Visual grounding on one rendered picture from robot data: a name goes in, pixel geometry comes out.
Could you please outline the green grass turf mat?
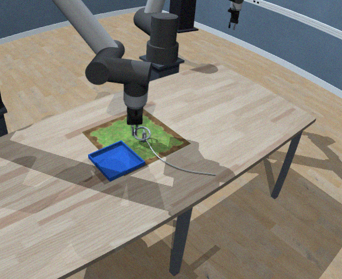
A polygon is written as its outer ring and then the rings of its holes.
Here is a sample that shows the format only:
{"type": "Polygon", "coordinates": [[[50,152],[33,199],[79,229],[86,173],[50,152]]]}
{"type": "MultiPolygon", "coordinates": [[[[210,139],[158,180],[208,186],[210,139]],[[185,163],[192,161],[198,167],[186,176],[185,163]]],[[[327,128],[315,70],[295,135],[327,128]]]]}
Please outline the green grass turf mat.
{"type": "MultiPolygon", "coordinates": [[[[146,127],[150,130],[151,136],[147,139],[154,152],[163,158],[185,146],[190,145],[186,139],[170,129],[160,120],[143,109],[143,122],[138,127],[146,127]]],[[[144,128],[137,130],[137,137],[142,139],[144,128]]],[[[146,137],[149,136],[148,130],[144,129],[146,137]]],[[[131,125],[127,124],[127,115],[123,115],[89,130],[82,132],[98,149],[102,149],[118,141],[123,141],[144,161],[145,165],[141,169],[159,158],[153,153],[147,142],[143,142],[132,136],[131,125]]],[[[138,170],[136,169],[136,170],[138,170]]],[[[136,171],[134,170],[134,171],[136,171]]],[[[132,171],[132,172],[134,172],[132,171]]],[[[124,176],[132,173],[129,172],[124,176]]]]}

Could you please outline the blue tray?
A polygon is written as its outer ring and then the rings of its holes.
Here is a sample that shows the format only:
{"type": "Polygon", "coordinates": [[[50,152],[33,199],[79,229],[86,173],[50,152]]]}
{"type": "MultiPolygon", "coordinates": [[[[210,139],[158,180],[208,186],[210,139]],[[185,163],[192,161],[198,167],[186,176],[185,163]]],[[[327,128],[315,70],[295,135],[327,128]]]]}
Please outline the blue tray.
{"type": "Polygon", "coordinates": [[[122,140],[90,153],[88,158],[110,182],[145,165],[122,140]]]}

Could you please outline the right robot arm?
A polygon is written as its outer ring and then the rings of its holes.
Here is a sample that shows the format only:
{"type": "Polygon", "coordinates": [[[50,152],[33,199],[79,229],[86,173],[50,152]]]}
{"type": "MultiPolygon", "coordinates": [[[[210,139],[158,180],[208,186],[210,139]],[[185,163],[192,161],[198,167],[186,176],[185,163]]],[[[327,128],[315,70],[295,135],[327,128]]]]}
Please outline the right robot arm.
{"type": "Polygon", "coordinates": [[[124,92],[132,97],[148,92],[152,62],[122,59],[124,45],[112,39],[82,0],[52,1],[96,54],[85,69],[90,83],[124,84],[124,92]]]}

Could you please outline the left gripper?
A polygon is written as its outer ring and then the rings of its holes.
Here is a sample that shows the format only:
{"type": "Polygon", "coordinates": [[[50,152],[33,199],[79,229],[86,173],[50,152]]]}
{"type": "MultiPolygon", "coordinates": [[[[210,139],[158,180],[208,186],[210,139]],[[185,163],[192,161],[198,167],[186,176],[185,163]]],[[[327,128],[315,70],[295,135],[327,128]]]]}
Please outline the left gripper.
{"type": "Polygon", "coordinates": [[[231,1],[231,7],[230,9],[228,9],[228,12],[231,13],[231,18],[229,21],[228,28],[231,27],[231,23],[234,23],[233,30],[235,30],[235,25],[238,24],[239,12],[241,11],[241,9],[242,9],[242,3],[237,4],[231,1]]]}

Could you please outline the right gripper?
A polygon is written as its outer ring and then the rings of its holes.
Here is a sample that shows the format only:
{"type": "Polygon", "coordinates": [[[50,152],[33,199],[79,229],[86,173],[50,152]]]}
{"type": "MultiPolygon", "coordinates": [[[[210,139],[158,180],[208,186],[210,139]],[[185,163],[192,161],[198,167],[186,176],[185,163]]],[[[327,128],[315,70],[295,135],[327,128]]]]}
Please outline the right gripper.
{"type": "Polygon", "coordinates": [[[136,125],[135,135],[137,136],[138,125],[143,122],[143,107],[146,105],[147,95],[148,92],[144,96],[132,97],[124,92],[124,103],[127,106],[127,124],[131,125],[132,136],[134,136],[134,125],[136,125]]]}

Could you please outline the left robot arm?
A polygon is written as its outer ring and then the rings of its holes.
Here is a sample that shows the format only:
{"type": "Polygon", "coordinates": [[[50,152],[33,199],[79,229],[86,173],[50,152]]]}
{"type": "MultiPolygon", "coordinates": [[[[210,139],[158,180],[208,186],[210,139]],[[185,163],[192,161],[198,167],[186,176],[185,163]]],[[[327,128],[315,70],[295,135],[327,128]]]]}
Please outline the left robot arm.
{"type": "Polygon", "coordinates": [[[134,24],[150,35],[146,59],[160,65],[175,63],[179,49],[176,41],[178,16],[162,13],[164,3],[165,0],[147,0],[146,7],[139,9],[134,15],[134,24]]]}

